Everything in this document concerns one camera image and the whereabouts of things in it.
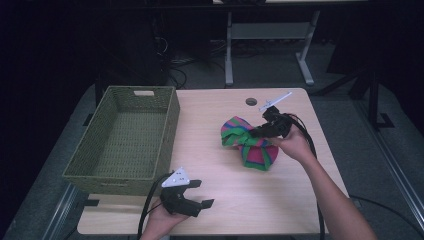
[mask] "striped towel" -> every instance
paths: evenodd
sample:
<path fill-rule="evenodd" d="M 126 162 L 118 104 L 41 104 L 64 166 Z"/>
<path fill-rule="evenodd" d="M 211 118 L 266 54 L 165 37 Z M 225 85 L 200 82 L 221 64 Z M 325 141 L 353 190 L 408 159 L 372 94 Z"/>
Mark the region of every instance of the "striped towel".
<path fill-rule="evenodd" d="M 249 134 L 253 128 L 240 117 L 231 118 L 221 127 L 222 146 L 237 146 L 245 167 L 266 171 L 277 158 L 278 147 L 264 138 L 253 138 Z"/>

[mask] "human hand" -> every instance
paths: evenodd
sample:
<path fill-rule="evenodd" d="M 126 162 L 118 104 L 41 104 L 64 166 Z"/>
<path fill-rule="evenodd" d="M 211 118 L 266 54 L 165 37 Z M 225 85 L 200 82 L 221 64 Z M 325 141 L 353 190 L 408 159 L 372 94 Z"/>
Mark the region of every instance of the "human hand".
<path fill-rule="evenodd" d="M 292 124 L 290 132 L 285 138 L 269 138 L 268 140 L 301 164 L 315 158 L 305 136 L 294 124 Z"/>
<path fill-rule="evenodd" d="M 152 209 L 141 240 L 158 240 L 167 235 L 178 223 L 189 218 L 183 214 L 169 214 L 160 199 L 152 204 Z"/>

